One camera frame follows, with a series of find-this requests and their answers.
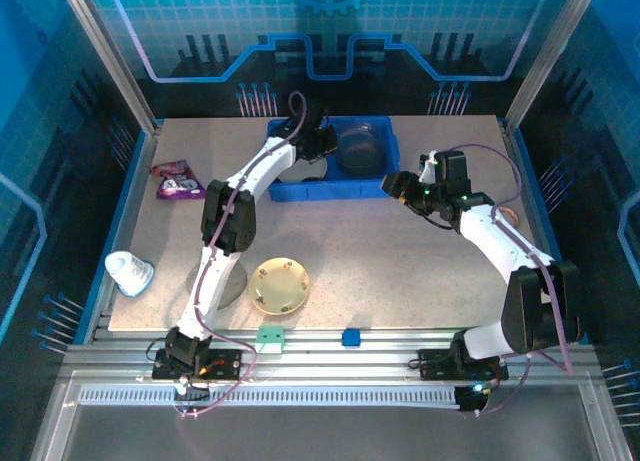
green block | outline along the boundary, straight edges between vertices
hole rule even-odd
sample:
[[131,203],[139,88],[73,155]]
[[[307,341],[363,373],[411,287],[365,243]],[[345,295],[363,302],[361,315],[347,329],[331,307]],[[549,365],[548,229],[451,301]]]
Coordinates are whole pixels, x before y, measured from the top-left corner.
[[284,348],[284,328],[282,326],[260,326],[256,336],[258,354],[280,354]]

blue plastic bin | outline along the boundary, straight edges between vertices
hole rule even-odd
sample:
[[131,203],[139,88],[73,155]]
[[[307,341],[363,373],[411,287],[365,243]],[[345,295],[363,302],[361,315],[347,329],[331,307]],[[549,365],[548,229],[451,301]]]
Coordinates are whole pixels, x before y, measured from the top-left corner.
[[[267,133],[283,120],[270,121]],[[363,124],[369,125],[371,134],[378,140],[386,157],[383,176],[379,178],[352,178],[346,175],[338,165],[335,153],[327,157],[327,174],[322,181],[307,181],[304,183],[282,183],[274,181],[269,186],[269,195],[276,202],[292,201],[321,201],[330,199],[358,199],[358,198],[385,198],[387,194],[380,189],[384,175],[398,171],[400,152],[398,141],[393,134],[391,119],[388,116],[342,116],[329,119],[338,135],[338,144],[341,134],[348,129]]]

round yellow plate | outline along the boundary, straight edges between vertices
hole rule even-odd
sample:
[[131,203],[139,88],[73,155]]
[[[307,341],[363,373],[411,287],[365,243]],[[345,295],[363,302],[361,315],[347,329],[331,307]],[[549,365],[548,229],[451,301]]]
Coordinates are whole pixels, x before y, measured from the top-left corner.
[[306,301],[309,275],[293,259],[270,259],[258,266],[251,275],[249,295],[256,308],[264,313],[289,314]]

cable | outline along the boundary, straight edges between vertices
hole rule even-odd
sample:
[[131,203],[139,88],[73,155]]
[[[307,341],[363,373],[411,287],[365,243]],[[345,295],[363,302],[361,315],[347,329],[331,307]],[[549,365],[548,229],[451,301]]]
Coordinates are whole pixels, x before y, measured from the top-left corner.
[[574,373],[573,363],[571,362],[571,355],[569,354],[569,346],[567,344],[567,338],[564,333],[564,325],[562,323],[562,314],[560,313],[560,302],[558,301],[558,294],[556,293],[555,286],[553,285],[551,274],[549,273],[549,270],[544,265],[544,263],[540,260],[540,258],[533,251],[531,251],[529,247],[525,243],[523,243],[518,236],[513,234],[511,229],[509,229],[499,219],[496,218],[496,214],[500,206],[503,206],[507,203],[515,201],[522,194],[522,175],[520,174],[518,167],[511,160],[511,158],[501,153],[497,149],[492,148],[491,146],[486,146],[484,144],[478,144],[478,143],[468,143],[468,144],[462,144],[459,146],[454,146],[453,148],[450,148],[450,150],[453,151],[456,149],[469,148],[469,147],[484,148],[484,149],[488,149],[489,151],[492,151],[493,153],[497,154],[502,159],[507,161],[509,163],[509,166],[511,167],[511,170],[513,171],[513,175],[516,179],[516,187],[517,187],[516,193],[510,198],[507,198],[504,201],[500,201],[499,203],[496,203],[495,205],[493,205],[493,207],[491,208],[491,219],[496,224],[496,226],[498,226],[498,228],[509,239],[511,239],[520,249],[522,249],[525,252],[525,254],[533,260],[533,262],[536,264],[536,266],[538,266],[538,268],[540,268],[542,277],[544,278],[545,284],[547,285],[547,290],[549,291],[549,297],[551,298],[551,310],[553,311],[553,320],[555,323],[556,332],[558,334],[558,343],[560,345],[560,351],[562,352],[564,366],[559,364],[557,361],[555,361],[553,358],[551,358],[548,355],[546,355],[545,357],[553,360],[554,364],[558,368],[562,369],[567,374],[572,375]]
[[198,396],[197,398],[193,398],[193,399],[185,399],[184,401],[180,401],[178,400],[178,402],[184,402],[184,403],[194,403],[196,401],[203,401],[205,399],[210,399],[211,398],[211,391],[209,391],[208,389],[206,390],[207,394],[202,394],[200,396]]
[[144,355],[152,363],[155,362],[155,359],[152,359],[152,358],[149,357],[149,351],[151,351],[151,348],[153,348],[153,346],[156,345],[157,343],[159,343],[160,341],[164,341],[164,338],[156,338],[153,341],[151,341],[151,344],[149,346],[147,346],[147,350],[144,352]]
[[549,356],[547,353],[543,353],[542,351],[534,351],[535,354],[537,354],[538,356],[540,356],[541,358],[546,359],[547,361],[549,361],[551,364],[553,364],[555,367],[563,369],[564,370],[564,366],[562,366],[558,361],[556,361],[555,359],[553,359],[551,356]]
[[437,223],[433,219],[431,219],[431,218],[429,218],[427,216],[424,216],[424,215],[422,217],[427,221],[427,223],[433,224],[436,228],[444,229],[445,231],[453,230],[453,228],[451,226],[445,226],[444,224]]
[[509,404],[511,401],[513,401],[513,399],[520,392],[520,390],[524,386],[525,381],[529,377],[529,370],[530,369],[531,369],[531,356],[527,355],[527,364],[525,364],[525,366],[524,366],[524,373],[522,373],[522,377],[520,378],[520,382],[518,383],[518,386],[516,386],[516,389],[514,389],[513,392],[509,396],[507,396],[504,400],[502,400],[500,403],[498,403],[496,406],[494,406],[492,408],[487,409],[487,406],[488,406],[488,402],[487,402],[487,406],[485,406],[482,409],[482,411],[476,411],[476,417],[486,416],[487,414],[495,413],[496,411],[501,410],[507,404]]
[[496,389],[498,389],[500,387],[500,382],[502,381],[502,378],[500,378],[500,363],[492,363],[489,367],[496,377]]
[[227,201],[227,204],[223,208],[224,212],[222,214],[222,218],[220,219],[220,222],[218,223],[216,231],[214,232],[213,237],[211,238],[211,241],[209,242],[209,247],[212,250],[211,251],[211,257],[207,261],[207,264],[205,265],[205,267],[204,267],[204,269],[202,271],[202,275],[200,276],[200,279],[198,280],[198,283],[197,283],[197,286],[196,286],[196,292],[195,292],[195,296],[194,296],[195,316],[196,316],[196,320],[198,321],[198,323],[200,324],[202,329],[204,329],[206,332],[208,332],[212,336],[214,336],[214,337],[216,337],[216,338],[218,338],[218,339],[220,339],[222,341],[225,341],[225,342],[228,342],[228,343],[237,344],[238,346],[241,346],[241,347],[249,350],[251,352],[251,362],[249,363],[249,367],[247,368],[247,370],[244,372],[244,374],[242,376],[240,376],[238,381],[236,381],[236,383],[233,386],[231,386],[231,388],[229,388],[229,390],[226,393],[224,393],[220,398],[218,398],[216,401],[214,401],[212,404],[210,404],[209,406],[207,406],[205,408],[202,408],[202,409],[199,409],[199,410],[197,410],[195,408],[192,408],[191,411],[181,412],[182,416],[197,417],[198,415],[205,414],[205,413],[211,411],[212,409],[216,408],[217,406],[219,406],[234,391],[236,391],[238,389],[238,387],[240,387],[240,385],[249,377],[249,374],[251,373],[251,371],[253,371],[253,368],[255,367],[256,362],[258,360],[258,353],[257,353],[255,347],[253,347],[252,345],[250,345],[248,343],[245,343],[243,341],[238,341],[236,339],[228,338],[226,336],[218,334],[215,331],[213,331],[213,329],[211,329],[209,326],[206,325],[204,319],[202,318],[202,313],[200,312],[200,291],[202,289],[203,280],[206,277],[207,272],[211,268],[211,265],[213,264],[213,261],[215,260],[216,250],[217,250],[217,248],[215,247],[215,244],[218,241],[218,238],[220,237],[220,234],[222,233],[222,229],[224,228],[224,226],[225,226],[225,224],[227,222],[227,219],[229,218],[229,213],[231,212],[231,208],[233,206],[233,202],[235,201],[236,196],[240,192],[240,189],[242,188],[242,186],[246,183],[247,177],[249,176],[249,174],[251,174],[251,171],[253,171],[255,169],[255,167],[258,166],[258,164],[260,164],[260,162],[262,162],[266,157],[270,156],[273,151],[276,151],[276,150],[286,146],[287,144],[289,144],[289,142],[295,136],[298,135],[298,133],[300,132],[300,129],[302,128],[302,125],[304,124],[305,118],[307,117],[307,100],[306,100],[306,98],[304,97],[304,95],[300,91],[293,91],[289,95],[289,100],[288,100],[289,109],[294,115],[296,114],[296,110],[293,108],[293,98],[294,98],[294,96],[299,96],[300,100],[302,102],[302,113],[301,113],[301,116],[300,116],[300,120],[298,121],[298,124],[295,127],[295,129],[285,139],[280,141],[273,148],[265,151],[260,156],[258,156],[247,167],[247,169],[243,173],[242,177],[238,181],[238,184],[236,185],[236,187],[234,188],[233,192],[231,193],[231,196],[229,196],[229,200]]
[[426,366],[429,364],[440,364],[443,361],[447,361],[448,359],[451,359],[451,356],[445,356],[444,358],[440,358],[440,359],[415,358],[415,359],[409,360],[407,365],[409,366],[409,369],[420,369],[422,366]]

white vent strip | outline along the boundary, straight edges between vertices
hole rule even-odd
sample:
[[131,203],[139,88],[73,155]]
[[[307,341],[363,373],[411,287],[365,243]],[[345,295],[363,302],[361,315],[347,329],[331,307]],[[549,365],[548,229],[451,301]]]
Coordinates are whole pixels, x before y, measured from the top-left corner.
[[[226,388],[211,393],[211,399],[194,402],[206,405],[215,401]],[[78,402],[102,406],[167,406],[174,404],[172,386],[100,386],[82,387]],[[413,406],[457,409],[451,387],[240,387],[225,401],[244,406]]]

